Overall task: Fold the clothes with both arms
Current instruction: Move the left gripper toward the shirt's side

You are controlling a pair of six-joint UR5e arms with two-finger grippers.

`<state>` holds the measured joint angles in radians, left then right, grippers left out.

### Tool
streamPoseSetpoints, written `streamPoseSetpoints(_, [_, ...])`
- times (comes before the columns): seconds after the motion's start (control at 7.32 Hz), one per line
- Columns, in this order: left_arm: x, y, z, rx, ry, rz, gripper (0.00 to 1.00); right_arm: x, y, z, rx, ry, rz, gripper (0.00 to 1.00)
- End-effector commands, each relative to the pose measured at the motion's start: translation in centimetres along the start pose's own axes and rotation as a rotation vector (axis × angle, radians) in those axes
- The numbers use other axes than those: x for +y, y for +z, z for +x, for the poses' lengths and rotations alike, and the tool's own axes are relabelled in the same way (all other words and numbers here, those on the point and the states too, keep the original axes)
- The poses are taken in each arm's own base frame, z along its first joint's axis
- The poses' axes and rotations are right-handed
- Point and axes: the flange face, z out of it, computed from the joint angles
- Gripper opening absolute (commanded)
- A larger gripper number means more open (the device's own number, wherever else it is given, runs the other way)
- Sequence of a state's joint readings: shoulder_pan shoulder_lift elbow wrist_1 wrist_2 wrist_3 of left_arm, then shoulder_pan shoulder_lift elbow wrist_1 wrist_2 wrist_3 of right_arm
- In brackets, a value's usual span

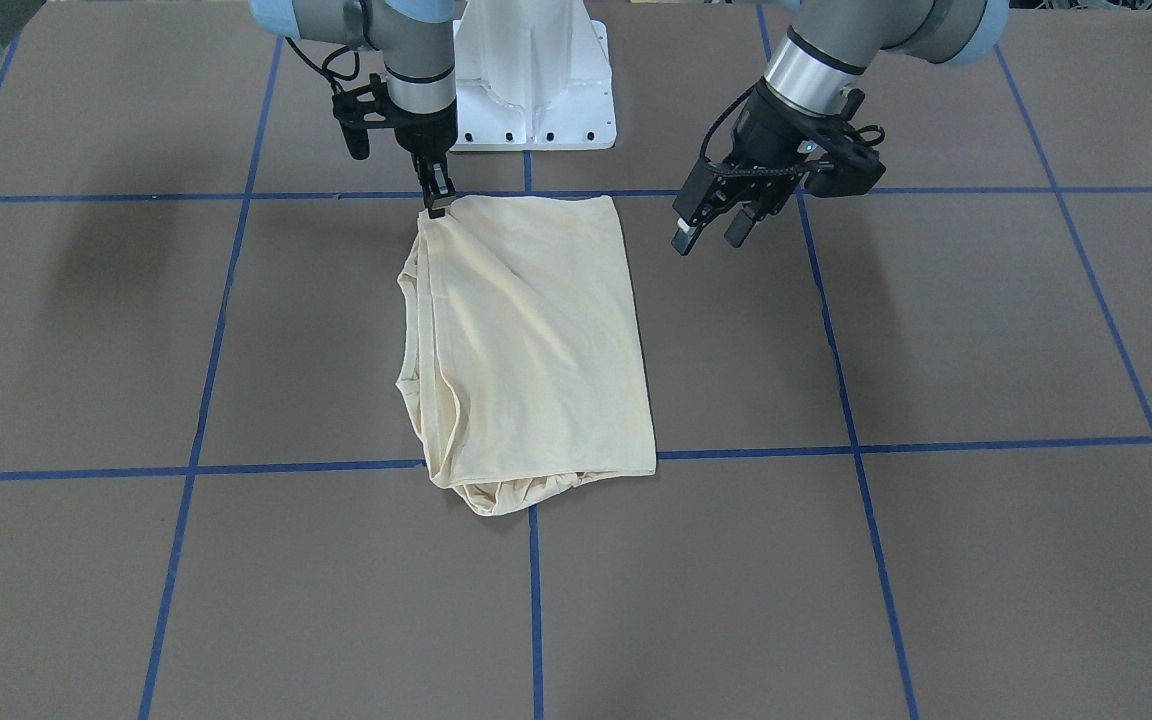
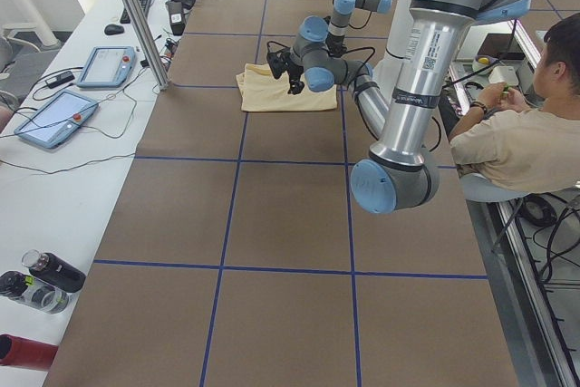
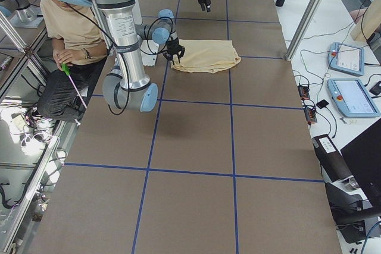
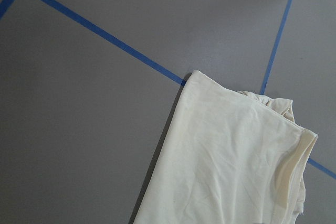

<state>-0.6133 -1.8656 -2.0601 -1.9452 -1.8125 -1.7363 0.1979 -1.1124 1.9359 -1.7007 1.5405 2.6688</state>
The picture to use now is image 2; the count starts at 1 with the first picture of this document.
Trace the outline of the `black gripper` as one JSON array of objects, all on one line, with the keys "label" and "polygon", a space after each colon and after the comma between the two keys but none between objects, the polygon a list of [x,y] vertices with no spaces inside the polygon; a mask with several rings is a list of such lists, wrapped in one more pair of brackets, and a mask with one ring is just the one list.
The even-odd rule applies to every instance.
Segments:
[{"label": "black gripper", "polygon": [[342,57],[348,50],[343,38],[328,37],[326,39],[326,45],[332,57]]},{"label": "black gripper", "polygon": [[289,78],[289,94],[296,95],[301,93],[305,87],[305,83],[301,79],[304,72],[302,65],[296,64],[290,58],[286,60],[286,71]]}]

